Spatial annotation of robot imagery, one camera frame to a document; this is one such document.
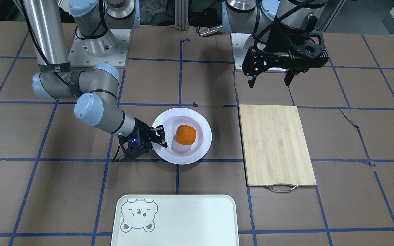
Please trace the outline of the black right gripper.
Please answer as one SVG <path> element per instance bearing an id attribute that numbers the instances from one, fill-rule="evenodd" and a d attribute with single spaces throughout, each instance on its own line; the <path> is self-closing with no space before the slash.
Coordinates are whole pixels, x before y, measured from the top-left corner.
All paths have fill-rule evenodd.
<path id="1" fill-rule="evenodd" d="M 155 146 L 167 148 L 168 144 L 165 140 L 165 130 L 163 125 L 150 127 L 139 119 L 134 119 L 135 125 L 133 131 L 128 136 L 123 134 L 118 136 L 119 146 L 123 151 L 123 155 L 119 157 L 119 161 L 131 161 L 149 152 Z"/>

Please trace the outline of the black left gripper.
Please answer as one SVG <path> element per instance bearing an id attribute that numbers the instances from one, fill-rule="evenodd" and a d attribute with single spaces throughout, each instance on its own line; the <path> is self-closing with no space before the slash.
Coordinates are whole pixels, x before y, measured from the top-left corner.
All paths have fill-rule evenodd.
<path id="1" fill-rule="evenodd" d="M 253 88 L 261 73 L 270 68 L 285 69 L 284 83 L 289 86 L 298 73 L 321 68 L 329 58 L 320 31 L 271 31 L 263 49 L 254 46 L 248 49 L 242 70 L 248 76 L 249 87 Z"/>

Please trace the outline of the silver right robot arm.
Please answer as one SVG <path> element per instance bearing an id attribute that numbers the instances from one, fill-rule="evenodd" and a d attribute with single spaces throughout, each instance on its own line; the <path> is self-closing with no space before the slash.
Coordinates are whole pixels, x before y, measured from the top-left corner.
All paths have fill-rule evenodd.
<path id="1" fill-rule="evenodd" d="M 123 151 L 114 161 L 134 160 L 153 147 L 167 147 L 163 126 L 151 127 L 117 107 L 119 67 L 127 60 L 122 30 L 140 26 L 138 0 L 70 0 L 77 28 L 71 53 L 62 29 L 58 0 L 19 0 L 35 46 L 39 73 L 36 95 L 75 98 L 74 114 L 87 125 L 119 139 Z"/>

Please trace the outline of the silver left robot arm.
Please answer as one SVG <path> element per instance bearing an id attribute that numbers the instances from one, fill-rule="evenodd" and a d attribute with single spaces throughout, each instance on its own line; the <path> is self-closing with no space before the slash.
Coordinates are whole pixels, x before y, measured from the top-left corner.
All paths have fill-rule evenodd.
<path id="1" fill-rule="evenodd" d="M 321 68 L 329 60 L 322 31 L 317 26 L 326 0 L 227 0 L 222 3 L 222 28 L 249 34 L 242 71 L 252 88 L 270 68 L 286 70 L 284 83 Z"/>

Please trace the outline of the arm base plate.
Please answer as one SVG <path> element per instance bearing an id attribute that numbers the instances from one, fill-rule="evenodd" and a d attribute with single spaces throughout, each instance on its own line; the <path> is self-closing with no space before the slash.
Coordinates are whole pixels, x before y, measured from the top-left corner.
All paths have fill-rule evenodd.
<path id="1" fill-rule="evenodd" d="M 253 45 L 253 38 L 248 33 L 231 33 L 231 43 L 235 71 L 242 72 L 242 63 L 247 54 L 247 50 Z"/>
<path id="2" fill-rule="evenodd" d="M 98 39 L 80 39 L 77 31 L 69 53 L 72 67 L 94 67 L 108 63 L 116 68 L 125 68 L 132 31 L 130 29 L 110 29 Z"/>

